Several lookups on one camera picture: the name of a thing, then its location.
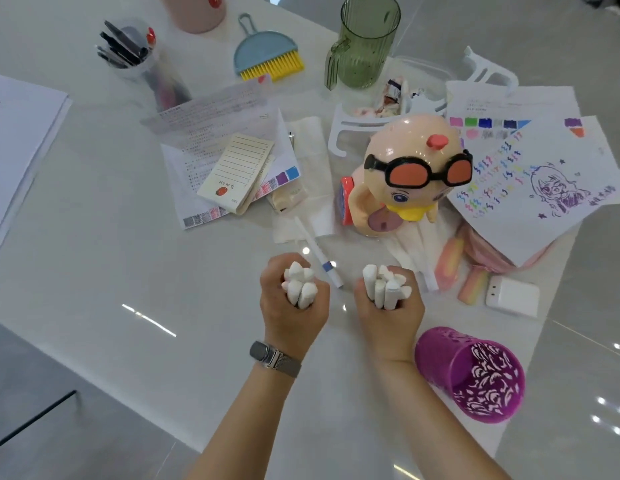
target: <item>green cup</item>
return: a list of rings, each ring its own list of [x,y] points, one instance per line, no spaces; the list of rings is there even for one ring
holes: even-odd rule
[[[325,61],[325,86],[334,89],[337,76],[346,86],[371,86],[381,74],[401,22],[396,0],[346,0],[341,31]]]

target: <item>gray tile floor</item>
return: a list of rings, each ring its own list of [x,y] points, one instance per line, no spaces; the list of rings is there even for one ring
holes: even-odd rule
[[[338,31],[343,0],[274,1]],[[462,75],[471,45],[522,84],[572,85],[620,165],[620,18],[580,0],[398,1],[394,55]],[[550,316],[497,459],[514,478],[620,479],[620,206],[586,220]],[[194,451],[0,327],[0,437],[74,388],[81,405],[0,449],[0,480],[183,477]]]

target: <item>pink pouch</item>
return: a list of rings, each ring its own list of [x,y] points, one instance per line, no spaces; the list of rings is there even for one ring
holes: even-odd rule
[[[461,224],[457,237],[465,241],[464,251],[476,262],[476,266],[487,269],[490,273],[506,274],[517,269],[526,269],[535,264],[549,249],[549,246],[540,250],[529,258],[521,267],[515,266],[503,254],[483,239],[467,222]]]

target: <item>toy goggles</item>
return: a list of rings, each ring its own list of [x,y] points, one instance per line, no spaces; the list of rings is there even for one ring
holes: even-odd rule
[[[445,163],[443,171],[436,173],[418,157],[399,157],[386,163],[368,155],[363,168],[385,172],[385,183],[399,189],[422,189],[432,180],[442,180],[448,187],[458,187],[472,180],[472,154],[468,150],[458,153]]]

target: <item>mini dustpan and brush set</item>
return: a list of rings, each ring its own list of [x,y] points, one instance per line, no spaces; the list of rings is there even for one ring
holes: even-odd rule
[[[247,19],[250,29],[244,24]],[[239,15],[239,24],[246,38],[234,52],[234,72],[243,80],[270,74],[273,81],[302,71],[304,63],[294,40],[280,32],[259,32],[248,13]]]

